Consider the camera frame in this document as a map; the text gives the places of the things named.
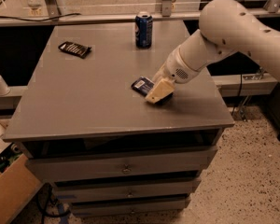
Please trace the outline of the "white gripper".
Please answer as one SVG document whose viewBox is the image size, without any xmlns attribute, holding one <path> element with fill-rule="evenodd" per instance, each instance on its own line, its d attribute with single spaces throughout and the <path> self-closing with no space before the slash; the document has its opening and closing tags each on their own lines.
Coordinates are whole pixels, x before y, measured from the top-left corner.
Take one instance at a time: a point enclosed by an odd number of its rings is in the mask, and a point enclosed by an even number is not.
<svg viewBox="0 0 280 224">
<path fill-rule="evenodd" d="M 174 49 L 154 75 L 152 80 L 156 83 L 148 92 L 145 99 L 156 104 L 174 92 L 175 83 L 185 84 L 190 82 L 206 67 L 206 59 L 196 57 L 188 61 L 181 55 L 181 47 Z"/>
</svg>

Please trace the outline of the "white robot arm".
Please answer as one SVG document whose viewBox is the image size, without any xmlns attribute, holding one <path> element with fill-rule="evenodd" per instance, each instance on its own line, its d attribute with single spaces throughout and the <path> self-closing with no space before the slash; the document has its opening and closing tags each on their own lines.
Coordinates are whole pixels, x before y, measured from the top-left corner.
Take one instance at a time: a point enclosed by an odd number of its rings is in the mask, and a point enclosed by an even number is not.
<svg viewBox="0 0 280 224">
<path fill-rule="evenodd" d="M 280 32 L 264 25 L 235 0 L 213 0 L 201 11 L 199 29 L 178 45 L 152 78 L 152 104 L 167 97 L 209 64 L 240 52 L 280 82 Z"/>
</svg>

